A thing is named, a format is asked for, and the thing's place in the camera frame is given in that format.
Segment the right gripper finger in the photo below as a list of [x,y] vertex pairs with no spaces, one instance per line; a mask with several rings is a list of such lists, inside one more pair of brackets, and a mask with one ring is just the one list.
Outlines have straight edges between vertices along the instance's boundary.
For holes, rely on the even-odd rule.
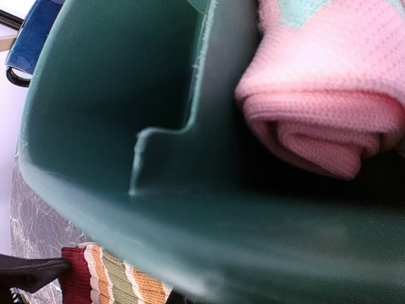
[[70,268],[64,258],[25,259],[1,255],[1,288],[35,293]]

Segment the beige striped sock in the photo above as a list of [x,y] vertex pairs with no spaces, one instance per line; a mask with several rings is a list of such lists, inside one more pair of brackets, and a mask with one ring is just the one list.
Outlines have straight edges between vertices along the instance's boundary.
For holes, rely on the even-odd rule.
[[59,278],[63,303],[166,303],[172,291],[96,243],[64,247],[70,269]]

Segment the green compartment tray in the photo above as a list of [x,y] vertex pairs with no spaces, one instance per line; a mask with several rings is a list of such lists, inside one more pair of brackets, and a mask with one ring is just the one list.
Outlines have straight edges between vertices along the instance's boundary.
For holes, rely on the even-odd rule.
[[352,182],[275,158],[234,89],[255,1],[66,1],[32,77],[25,182],[202,303],[403,303],[404,160]]

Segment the pink patterned sock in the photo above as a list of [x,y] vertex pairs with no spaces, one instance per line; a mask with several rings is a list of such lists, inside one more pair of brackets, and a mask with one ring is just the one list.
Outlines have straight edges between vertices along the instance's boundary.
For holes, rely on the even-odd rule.
[[404,137],[403,1],[260,1],[263,38],[235,91],[280,159],[351,180]]

